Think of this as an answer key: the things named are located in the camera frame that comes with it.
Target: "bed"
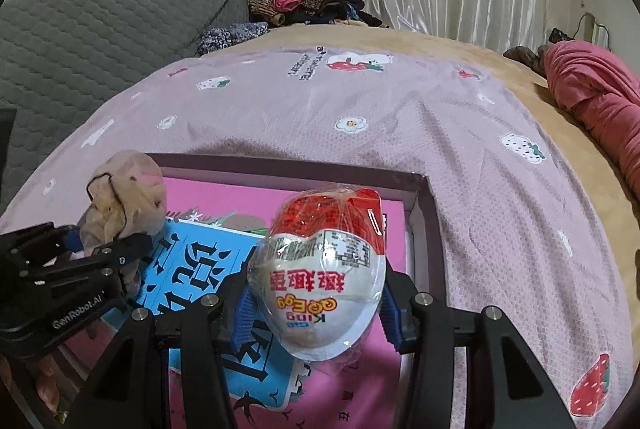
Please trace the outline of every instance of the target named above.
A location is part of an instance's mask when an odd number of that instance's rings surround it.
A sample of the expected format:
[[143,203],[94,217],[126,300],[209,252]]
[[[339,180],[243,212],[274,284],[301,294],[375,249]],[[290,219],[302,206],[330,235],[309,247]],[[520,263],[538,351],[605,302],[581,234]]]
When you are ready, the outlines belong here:
[[575,170],[595,207],[609,238],[624,283],[632,321],[634,365],[640,360],[640,301],[636,251],[640,249],[640,210],[620,171],[609,161],[591,137],[568,114],[560,111],[546,87],[546,81],[523,65],[509,61],[485,48],[395,30],[364,31],[348,26],[336,34],[331,26],[297,26],[275,30],[236,51],[293,46],[342,47],[363,51],[392,50],[398,53],[457,58],[490,69],[529,111],[558,145]]

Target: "kinder joy egg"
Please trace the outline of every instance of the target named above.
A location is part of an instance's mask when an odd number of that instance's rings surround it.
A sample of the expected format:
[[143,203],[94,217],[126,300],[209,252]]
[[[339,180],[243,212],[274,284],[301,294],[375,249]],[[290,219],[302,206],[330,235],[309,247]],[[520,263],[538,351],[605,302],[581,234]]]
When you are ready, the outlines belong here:
[[366,333],[385,282],[380,196],[337,188],[280,210],[248,267],[271,331],[294,357],[334,359]]

